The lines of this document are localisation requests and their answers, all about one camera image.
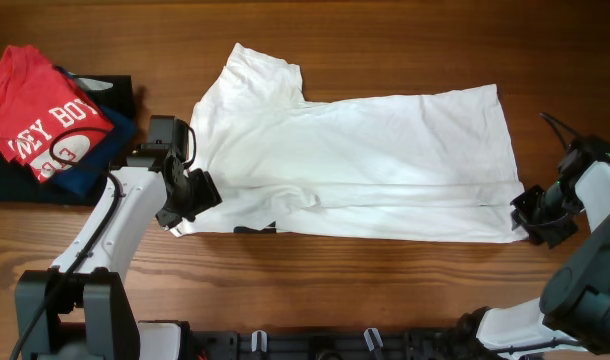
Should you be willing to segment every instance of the blue cloth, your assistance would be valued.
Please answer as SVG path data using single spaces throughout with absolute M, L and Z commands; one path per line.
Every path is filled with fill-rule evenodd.
M 134 121 L 121 113 L 105 106 L 99 106 L 107 119 L 114 124 L 114 129 L 81 159 L 82 163 L 107 169 L 109 163 L 120 153 L 136 133 Z M 77 168 L 70 168 L 51 180 L 60 187 L 75 194 L 85 196 L 92 188 L 100 174 Z

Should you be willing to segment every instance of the wood grain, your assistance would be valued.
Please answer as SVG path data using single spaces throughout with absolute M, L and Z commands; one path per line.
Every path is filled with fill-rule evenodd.
M 553 182 L 562 156 L 540 111 L 610 141 L 610 2 L 11 3 L 24 6 L 0 5 L 0 55 L 7 44 L 34 44 L 76 73 L 131 74 L 147 90 L 143 131 L 150 113 L 189 120 L 241 42 L 301 65 L 311 101 L 498 84 L 526 186 Z M 89 212 L 0 204 L 0 359 L 17 336 L 16 280 L 47 267 Z M 126 288 L 138 319 L 186 319 L 203 330 L 442 326 L 482 305 L 538 296 L 586 236 L 583 227 L 550 251 L 302 235 L 177 239 L 152 223 Z M 550 358 L 572 356 L 590 357 Z

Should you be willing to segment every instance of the red t-shirt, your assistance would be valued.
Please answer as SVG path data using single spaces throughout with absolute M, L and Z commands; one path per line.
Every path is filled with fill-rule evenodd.
M 8 46 L 0 61 L 0 152 L 7 161 L 29 164 L 45 181 L 69 167 L 49 156 L 54 138 L 80 127 L 113 128 L 85 93 L 38 50 Z M 104 137 L 96 131 L 74 132 L 55 145 L 54 153 L 78 161 Z

